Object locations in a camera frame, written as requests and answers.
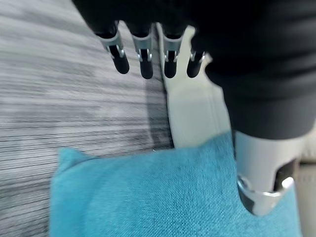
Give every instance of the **black fingertip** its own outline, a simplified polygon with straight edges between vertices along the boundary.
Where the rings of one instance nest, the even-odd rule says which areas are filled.
[[[187,74],[190,78],[195,78],[198,75],[201,64],[202,63],[198,60],[192,61],[191,59],[189,59]]]
[[[176,62],[165,62],[164,63],[164,74],[167,78],[173,78],[177,72]]]
[[[240,201],[242,202],[243,206],[246,208],[247,211],[249,211],[251,214],[253,214],[253,208],[255,206],[255,203],[253,200],[248,198],[242,190],[240,190],[240,187],[238,186],[238,194]]]
[[[115,57],[113,59],[115,68],[119,73],[126,74],[129,71],[129,64],[126,55],[123,57]]]
[[[140,62],[140,72],[145,79],[150,79],[154,75],[153,71],[153,64],[152,62],[148,62],[147,60],[144,60]]]

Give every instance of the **gray carpet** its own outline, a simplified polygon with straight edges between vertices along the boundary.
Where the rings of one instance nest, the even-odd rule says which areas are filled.
[[[110,157],[172,147],[154,44],[154,78],[116,72],[69,0],[0,0],[0,236],[47,236],[59,147]]]

